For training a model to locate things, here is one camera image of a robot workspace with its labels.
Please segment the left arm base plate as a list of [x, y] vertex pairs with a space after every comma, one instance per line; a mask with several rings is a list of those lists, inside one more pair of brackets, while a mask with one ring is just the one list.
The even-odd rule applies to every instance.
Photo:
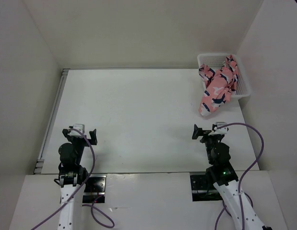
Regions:
[[94, 174], [88, 179], [83, 193], [83, 204], [105, 202], [106, 179], [105, 174]]

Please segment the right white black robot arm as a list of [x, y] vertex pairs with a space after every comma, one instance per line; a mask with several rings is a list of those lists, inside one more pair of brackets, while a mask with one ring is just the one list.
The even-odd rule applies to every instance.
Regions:
[[[261, 150], [256, 160], [238, 177], [230, 163], [229, 146], [222, 142], [230, 126], [244, 126], [256, 132], [261, 139]], [[264, 150], [264, 140], [261, 133], [251, 125], [245, 123], [216, 122], [210, 130], [204, 130], [194, 125], [192, 139], [201, 138], [206, 148], [208, 162], [211, 165], [206, 169], [205, 183], [209, 188], [215, 188], [223, 201], [223, 209], [217, 217], [214, 228], [224, 212], [229, 213], [237, 230], [270, 230], [253, 209], [251, 199], [241, 187], [242, 179], [246, 173], [258, 162]]]

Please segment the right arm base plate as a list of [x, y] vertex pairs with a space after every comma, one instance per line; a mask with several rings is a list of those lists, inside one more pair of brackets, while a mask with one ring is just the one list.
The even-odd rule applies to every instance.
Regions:
[[203, 173], [190, 174], [192, 201], [220, 201], [220, 194]]

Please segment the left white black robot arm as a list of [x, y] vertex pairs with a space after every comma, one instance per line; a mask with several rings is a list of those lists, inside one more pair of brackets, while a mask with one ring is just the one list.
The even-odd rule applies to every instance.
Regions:
[[67, 143], [59, 147], [59, 186], [60, 211], [59, 230], [79, 230], [81, 228], [83, 193], [89, 189], [89, 176], [93, 171], [87, 171], [81, 166], [84, 148], [97, 144], [96, 130], [89, 132], [89, 138], [84, 134], [83, 125], [73, 125], [62, 131]]

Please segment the pink shark print shorts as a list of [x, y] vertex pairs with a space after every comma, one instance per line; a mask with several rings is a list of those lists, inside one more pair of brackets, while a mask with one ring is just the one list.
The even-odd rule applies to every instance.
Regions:
[[199, 75], [206, 87], [199, 113], [208, 116], [218, 107], [230, 102], [231, 96], [236, 93], [239, 78], [236, 59], [233, 55], [227, 56], [222, 67], [217, 70], [202, 64], [199, 67]]

